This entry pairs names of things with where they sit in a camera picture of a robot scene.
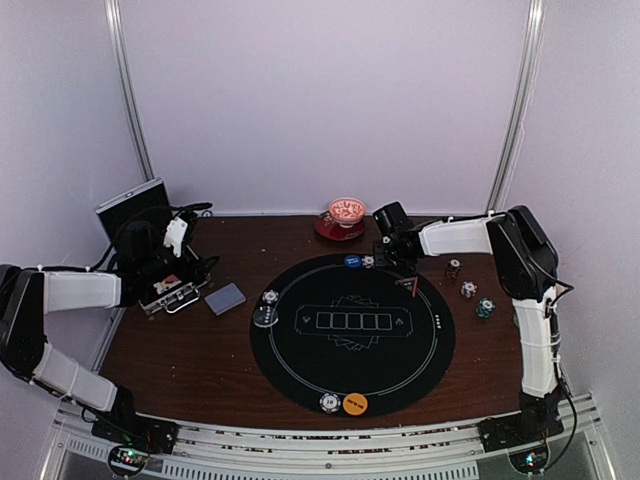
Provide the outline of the blue cream chips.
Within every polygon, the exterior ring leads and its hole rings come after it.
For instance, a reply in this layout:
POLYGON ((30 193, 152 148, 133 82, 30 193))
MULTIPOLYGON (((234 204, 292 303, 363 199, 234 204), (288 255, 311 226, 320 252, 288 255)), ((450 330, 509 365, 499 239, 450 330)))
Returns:
POLYGON ((375 266, 375 257, 372 255, 365 255, 362 258, 362 265, 366 269, 373 268, 375 266))
POLYGON ((326 392, 319 399, 320 409, 327 414, 338 412, 341 404, 341 399, 336 393, 326 392))
POLYGON ((267 290, 262 295, 262 301, 267 305, 274 305, 279 299, 279 293, 275 290, 267 290))

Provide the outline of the red black triangle marker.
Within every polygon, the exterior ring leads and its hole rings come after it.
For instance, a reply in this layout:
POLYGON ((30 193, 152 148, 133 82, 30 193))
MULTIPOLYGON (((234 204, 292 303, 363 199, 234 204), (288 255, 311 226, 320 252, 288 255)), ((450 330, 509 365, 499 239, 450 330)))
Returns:
POLYGON ((396 280, 395 284, 407 290, 412 297, 415 297, 418 290, 419 278, 417 276, 401 278, 396 280))

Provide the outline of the blue small blind button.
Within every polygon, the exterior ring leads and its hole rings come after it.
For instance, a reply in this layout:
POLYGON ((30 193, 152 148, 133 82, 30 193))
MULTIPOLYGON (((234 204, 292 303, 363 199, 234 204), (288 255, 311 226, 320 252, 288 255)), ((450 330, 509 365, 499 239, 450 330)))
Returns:
POLYGON ((343 261, 348 268, 360 268, 363 265, 363 258, 360 255, 347 255, 343 261))

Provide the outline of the blue cream poker chip stack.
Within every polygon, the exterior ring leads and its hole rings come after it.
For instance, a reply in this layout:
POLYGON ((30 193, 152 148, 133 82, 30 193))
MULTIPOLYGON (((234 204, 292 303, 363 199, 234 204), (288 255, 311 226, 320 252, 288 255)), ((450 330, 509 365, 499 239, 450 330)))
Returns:
POLYGON ((473 298, 477 293, 477 284, 473 281, 464 281, 461 284, 460 294, 467 299, 473 298))

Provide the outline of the grey dealer button disc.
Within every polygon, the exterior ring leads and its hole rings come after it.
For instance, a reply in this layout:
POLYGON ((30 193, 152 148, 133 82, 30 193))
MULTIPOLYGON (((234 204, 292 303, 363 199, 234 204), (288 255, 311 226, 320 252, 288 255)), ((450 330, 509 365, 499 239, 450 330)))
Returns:
POLYGON ((279 316, 272 306, 260 306, 254 311, 252 321, 258 328, 269 328, 279 321, 279 316))

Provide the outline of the orange big blind button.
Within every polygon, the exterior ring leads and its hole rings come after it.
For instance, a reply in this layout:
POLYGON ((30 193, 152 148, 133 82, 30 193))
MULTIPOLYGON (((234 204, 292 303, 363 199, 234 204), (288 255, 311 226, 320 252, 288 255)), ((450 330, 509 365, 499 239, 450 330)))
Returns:
POLYGON ((350 416, 363 415, 369 406, 368 399, 361 393, 349 393, 342 400, 343 410, 350 416))

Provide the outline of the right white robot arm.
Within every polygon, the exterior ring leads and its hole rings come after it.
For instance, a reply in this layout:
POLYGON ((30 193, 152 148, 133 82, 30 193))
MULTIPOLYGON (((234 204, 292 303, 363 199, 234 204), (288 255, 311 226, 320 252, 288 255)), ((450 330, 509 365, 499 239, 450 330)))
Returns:
POLYGON ((572 287, 557 278, 557 251, 530 209, 519 205, 416 225, 393 202, 373 218, 382 235, 377 252, 392 265, 412 268, 420 258, 467 253, 494 258, 502 289, 512 300, 522 349, 520 413, 512 430, 526 442, 550 430, 564 395, 556 304, 572 287))

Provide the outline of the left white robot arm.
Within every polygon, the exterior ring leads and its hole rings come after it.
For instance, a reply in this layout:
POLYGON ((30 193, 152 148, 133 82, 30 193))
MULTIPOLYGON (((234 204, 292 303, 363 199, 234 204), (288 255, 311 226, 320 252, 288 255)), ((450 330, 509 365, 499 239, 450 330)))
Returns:
POLYGON ((44 318, 58 311, 154 308, 181 288, 207 282, 217 256, 202 258, 189 246, 198 214, 211 203, 157 205, 132 215, 91 267, 1 267, 1 363, 15 377, 93 411, 123 444, 144 433, 132 393, 56 350, 44 318))

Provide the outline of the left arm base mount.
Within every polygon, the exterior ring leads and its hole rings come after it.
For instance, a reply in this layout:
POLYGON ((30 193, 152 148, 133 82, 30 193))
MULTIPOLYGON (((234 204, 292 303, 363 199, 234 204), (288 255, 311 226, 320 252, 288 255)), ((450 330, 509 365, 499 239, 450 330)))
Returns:
POLYGON ((174 450, 179 427, 176 423, 142 417, 138 433, 128 432, 114 422, 96 415, 91 433, 114 443, 107 454, 107 466, 117 478, 129 479, 140 474, 153 455, 174 450))

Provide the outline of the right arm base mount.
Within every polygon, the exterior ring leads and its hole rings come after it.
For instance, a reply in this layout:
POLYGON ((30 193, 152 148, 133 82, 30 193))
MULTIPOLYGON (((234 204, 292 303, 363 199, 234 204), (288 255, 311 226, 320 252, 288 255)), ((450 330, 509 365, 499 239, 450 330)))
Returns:
POLYGON ((487 418, 478 424, 478 432, 486 453, 506 450, 511 467, 524 475, 543 474, 551 465, 549 440, 564 432, 560 419, 533 433, 519 430, 519 415, 487 418))

